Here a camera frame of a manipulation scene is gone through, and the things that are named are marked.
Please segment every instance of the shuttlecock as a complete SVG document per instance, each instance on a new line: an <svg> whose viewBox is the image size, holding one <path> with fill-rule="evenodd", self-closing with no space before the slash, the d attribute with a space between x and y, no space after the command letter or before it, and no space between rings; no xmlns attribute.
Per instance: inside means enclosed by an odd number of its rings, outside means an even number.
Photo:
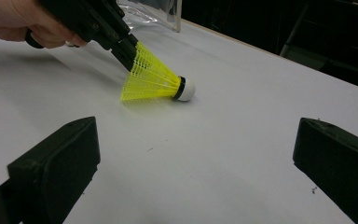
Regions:
<svg viewBox="0 0 358 224"><path fill-rule="evenodd" d="M196 91L193 82L177 76L140 41L136 51L133 67L121 92L122 101L155 97L188 101L193 97Z"/></svg>

